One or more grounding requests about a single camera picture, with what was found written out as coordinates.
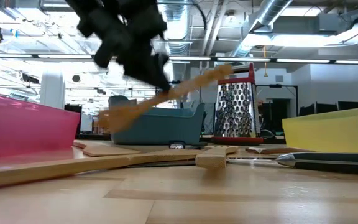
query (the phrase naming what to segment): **wooden board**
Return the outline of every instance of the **wooden board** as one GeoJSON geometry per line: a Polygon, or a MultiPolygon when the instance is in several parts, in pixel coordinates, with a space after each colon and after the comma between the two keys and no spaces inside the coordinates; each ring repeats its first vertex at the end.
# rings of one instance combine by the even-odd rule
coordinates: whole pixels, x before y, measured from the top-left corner
{"type": "Polygon", "coordinates": [[[0,187],[65,177],[81,172],[113,169],[146,162],[179,161],[194,159],[200,150],[171,149],[159,152],[125,156],[105,156],[64,161],[38,162],[0,168],[0,187]]]}
{"type": "Polygon", "coordinates": [[[119,155],[139,154],[142,152],[132,149],[123,149],[120,147],[95,144],[95,145],[86,146],[83,149],[83,153],[87,156],[98,157],[98,156],[119,156],[119,155]]]}
{"type": "Polygon", "coordinates": [[[109,129],[110,133],[123,131],[144,114],[151,107],[163,103],[167,100],[174,100],[183,95],[197,90],[201,86],[210,84],[214,80],[223,79],[225,76],[233,74],[231,65],[219,65],[214,70],[207,70],[202,75],[182,82],[168,93],[160,93],[155,97],[142,101],[138,105],[122,105],[112,108],[111,110],[101,111],[99,115],[99,127],[109,129]]]}
{"type": "Polygon", "coordinates": [[[286,154],[293,152],[311,152],[310,150],[298,149],[293,147],[276,147],[270,149],[266,149],[263,147],[248,147],[246,148],[246,151],[257,154],[286,154]]]}
{"type": "Polygon", "coordinates": [[[207,169],[226,167],[226,155],[238,151],[238,147],[215,146],[196,156],[196,166],[207,169]]]}

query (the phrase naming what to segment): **wooden table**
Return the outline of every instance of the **wooden table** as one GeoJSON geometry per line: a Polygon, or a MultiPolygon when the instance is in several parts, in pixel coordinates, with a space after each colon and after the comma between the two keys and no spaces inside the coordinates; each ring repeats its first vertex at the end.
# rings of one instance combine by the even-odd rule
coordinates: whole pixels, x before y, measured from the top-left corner
{"type": "Polygon", "coordinates": [[[0,223],[358,224],[358,175],[273,161],[91,172],[1,188],[0,223]]]}

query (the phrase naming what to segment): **ceiling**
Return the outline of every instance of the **ceiling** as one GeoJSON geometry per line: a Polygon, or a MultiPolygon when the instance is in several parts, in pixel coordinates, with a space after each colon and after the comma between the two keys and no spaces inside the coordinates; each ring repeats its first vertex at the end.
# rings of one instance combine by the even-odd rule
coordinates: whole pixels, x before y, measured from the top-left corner
{"type": "MultiPolygon", "coordinates": [[[[241,1],[230,0],[226,12],[232,10],[233,20],[227,20],[226,12],[221,12],[222,6],[218,6],[215,18],[220,13],[225,13],[216,41],[211,49],[211,55],[216,53],[228,53],[235,50],[242,42],[244,35],[242,27],[246,15],[251,15],[259,10],[261,1],[241,1]]],[[[64,1],[44,1],[44,4],[64,4],[64,1]]],[[[199,2],[203,12],[208,16],[213,6],[212,0],[201,0],[199,2]]],[[[198,56],[201,53],[206,31],[203,29],[201,15],[195,7],[189,7],[187,23],[171,22],[168,23],[166,35],[174,37],[177,32],[187,29],[187,35],[181,40],[170,40],[164,42],[158,39],[153,41],[156,51],[169,52],[169,43],[186,44],[188,51],[185,55],[198,56]]],[[[337,14],[344,11],[352,11],[358,8],[358,1],[347,0],[346,6],[342,1],[318,1],[294,0],[282,13],[283,16],[316,17],[323,10],[330,9],[329,13],[337,14]]],[[[0,8],[0,27],[4,40],[0,43],[0,53],[10,54],[95,54],[101,41],[96,36],[84,38],[76,29],[78,16],[69,8],[45,7],[44,10],[35,7],[0,8]]],[[[348,47],[279,47],[268,45],[263,47],[253,47],[250,52],[254,57],[278,57],[278,58],[357,58],[358,46],[348,47]]],[[[169,79],[186,79],[186,76],[175,76],[175,70],[181,69],[186,64],[167,64],[165,71],[169,79]]],[[[154,89],[144,83],[128,79],[122,76],[122,67],[116,63],[111,63],[109,69],[100,69],[93,62],[48,62],[44,61],[25,61],[0,59],[0,85],[25,86],[27,83],[21,81],[21,74],[25,73],[32,77],[42,79],[42,73],[49,68],[57,68],[64,71],[67,81],[66,100],[73,103],[81,103],[87,108],[100,108],[106,106],[106,98],[109,95],[125,94],[129,98],[143,100],[150,98],[154,94],[154,89]],[[72,81],[73,75],[80,75],[79,83],[72,81]],[[80,88],[98,86],[106,88],[107,94],[100,95],[95,90],[84,90],[80,88]],[[89,99],[101,99],[101,103],[89,103],[89,99]]],[[[28,96],[33,101],[39,100],[39,89],[28,90],[25,88],[12,89],[15,93],[28,96]]]]}

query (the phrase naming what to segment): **exposed ceiling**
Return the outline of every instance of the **exposed ceiling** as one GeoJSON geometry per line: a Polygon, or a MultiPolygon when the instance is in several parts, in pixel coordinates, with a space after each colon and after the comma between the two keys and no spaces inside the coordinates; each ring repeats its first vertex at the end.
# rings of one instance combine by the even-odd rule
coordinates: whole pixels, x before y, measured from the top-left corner
{"type": "MultiPolygon", "coordinates": [[[[179,0],[159,1],[161,3],[178,3],[186,2],[179,0]]],[[[345,18],[339,17],[338,13],[352,12],[358,9],[358,1],[347,0],[346,6],[344,1],[318,1],[307,0],[291,2],[280,18],[288,16],[316,17],[319,14],[328,12],[337,15],[337,19],[346,21],[345,18]]],[[[65,2],[61,0],[43,1],[43,7],[36,7],[38,1],[34,0],[16,0],[15,8],[0,8],[0,28],[4,40],[0,43],[0,53],[10,54],[95,54],[101,41],[96,36],[84,38],[76,29],[78,16],[68,7],[62,7],[65,2]]],[[[199,5],[207,15],[208,20],[214,19],[215,24],[212,26],[211,34],[215,29],[219,29],[216,38],[211,47],[210,54],[216,53],[228,54],[233,52],[241,44],[244,36],[244,21],[247,16],[259,10],[261,1],[228,1],[225,10],[222,4],[217,6],[217,11],[212,18],[211,9],[214,0],[201,0],[199,5]],[[221,13],[222,23],[217,26],[217,20],[221,13]]],[[[159,5],[161,11],[166,10],[163,4],[159,5]]],[[[154,40],[156,51],[167,51],[171,54],[194,55],[198,56],[203,48],[203,42],[206,31],[203,29],[203,21],[200,13],[195,7],[186,5],[184,8],[186,14],[182,14],[179,20],[170,20],[165,15],[168,23],[166,36],[171,40],[164,42],[154,40]],[[172,46],[182,46],[186,48],[177,53],[173,51],[172,46]]],[[[347,47],[283,47],[268,45],[254,46],[250,49],[250,55],[254,57],[278,57],[278,58],[354,58],[358,59],[358,46],[350,45],[347,47]]],[[[171,80],[186,79],[184,75],[186,64],[168,64],[165,67],[166,72],[171,80]]],[[[72,90],[67,93],[67,100],[86,102],[89,98],[105,99],[110,94],[126,94],[129,97],[136,97],[140,100],[151,97],[154,90],[135,80],[128,80],[122,77],[122,68],[115,63],[111,63],[108,70],[103,70],[94,65],[92,62],[35,62],[25,60],[6,60],[0,59],[0,85],[25,85],[20,81],[20,75],[28,74],[41,80],[43,70],[55,67],[64,70],[68,88],[72,90]],[[81,81],[75,83],[71,81],[73,75],[80,75],[81,81]],[[78,87],[99,86],[111,87],[107,95],[97,94],[93,90],[79,90],[78,87]],[[133,91],[122,90],[125,88],[140,89],[134,95],[133,91]]],[[[37,101],[37,90],[17,89],[19,93],[29,95],[34,101],[37,101]]]]}

